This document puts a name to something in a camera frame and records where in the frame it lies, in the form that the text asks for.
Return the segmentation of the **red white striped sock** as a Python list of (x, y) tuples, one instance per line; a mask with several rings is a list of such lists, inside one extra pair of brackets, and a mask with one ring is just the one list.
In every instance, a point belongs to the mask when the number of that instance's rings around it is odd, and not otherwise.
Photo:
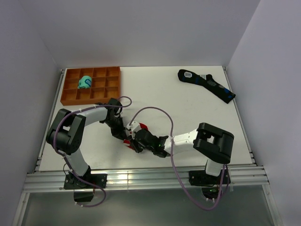
[[(145, 124), (140, 123), (140, 125), (141, 125), (141, 129), (148, 130), (148, 127)], [(131, 139), (133, 139), (133, 138), (131, 136), (127, 136), (127, 134), (126, 134), (126, 138), (124, 139), (123, 144), (130, 148), (130, 140)]]

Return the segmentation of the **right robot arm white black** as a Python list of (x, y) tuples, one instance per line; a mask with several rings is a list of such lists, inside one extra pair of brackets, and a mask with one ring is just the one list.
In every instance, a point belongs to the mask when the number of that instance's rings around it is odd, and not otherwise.
[(206, 158), (204, 180), (215, 183), (224, 165), (230, 163), (234, 135), (208, 123), (200, 123), (198, 128), (188, 133), (157, 137), (142, 123), (136, 121), (127, 124), (129, 147), (140, 153), (148, 150), (153, 155), (166, 158), (171, 155), (198, 151)]

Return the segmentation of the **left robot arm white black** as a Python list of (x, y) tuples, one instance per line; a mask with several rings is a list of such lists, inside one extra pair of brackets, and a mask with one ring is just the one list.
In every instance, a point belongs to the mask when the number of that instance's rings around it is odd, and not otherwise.
[(127, 137), (120, 116), (123, 108), (119, 100), (111, 98), (106, 104), (98, 103), (82, 110), (60, 109), (55, 116), (47, 132), (46, 142), (63, 157), (79, 187), (86, 188), (92, 182), (91, 168), (80, 150), (85, 127), (95, 122), (106, 124), (111, 135), (123, 141)]

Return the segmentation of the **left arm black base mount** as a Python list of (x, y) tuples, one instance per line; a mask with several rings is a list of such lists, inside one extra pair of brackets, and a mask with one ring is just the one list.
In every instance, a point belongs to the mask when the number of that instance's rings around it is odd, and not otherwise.
[(94, 198), (96, 190), (103, 191), (104, 198), (101, 203), (106, 198), (106, 192), (104, 188), (106, 187), (107, 174), (91, 174), (78, 179), (73, 174), (69, 173), (65, 176), (64, 190), (73, 190), (73, 199), (77, 204), (82, 204), (83, 206), (89, 206)]

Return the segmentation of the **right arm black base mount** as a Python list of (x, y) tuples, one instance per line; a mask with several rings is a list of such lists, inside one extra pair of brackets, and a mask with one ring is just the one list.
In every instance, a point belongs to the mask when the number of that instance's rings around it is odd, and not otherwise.
[(206, 174), (205, 170), (191, 170), (189, 171), (189, 183), (191, 186), (202, 187), (202, 193), (205, 198), (217, 199), (221, 175), (222, 170), (217, 177)]

